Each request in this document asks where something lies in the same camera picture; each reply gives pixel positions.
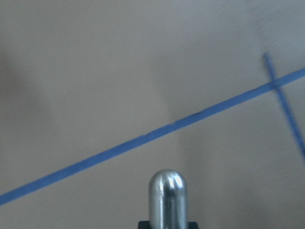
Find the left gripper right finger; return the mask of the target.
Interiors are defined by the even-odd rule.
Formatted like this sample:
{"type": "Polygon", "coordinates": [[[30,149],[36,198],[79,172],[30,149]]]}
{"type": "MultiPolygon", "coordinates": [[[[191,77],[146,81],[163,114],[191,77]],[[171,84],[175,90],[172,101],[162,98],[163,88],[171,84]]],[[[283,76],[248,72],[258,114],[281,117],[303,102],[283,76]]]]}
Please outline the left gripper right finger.
{"type": "Polygon", "coordinates": [[[188,229],[199,229],[199,225],[197,224],[197,222],[193,222],[193,221],[190,221],[188,222],[188,229]]]}

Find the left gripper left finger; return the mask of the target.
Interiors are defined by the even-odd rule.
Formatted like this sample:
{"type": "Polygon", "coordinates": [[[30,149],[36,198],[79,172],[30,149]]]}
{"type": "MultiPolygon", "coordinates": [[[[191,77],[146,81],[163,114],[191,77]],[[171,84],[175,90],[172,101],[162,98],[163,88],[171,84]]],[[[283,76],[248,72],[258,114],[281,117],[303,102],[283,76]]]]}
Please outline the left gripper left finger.
{"type": "Polygon", "coordinates": [[[149,221],[139,221],[138,229],[150,229],[150,222],[149,221]]]}

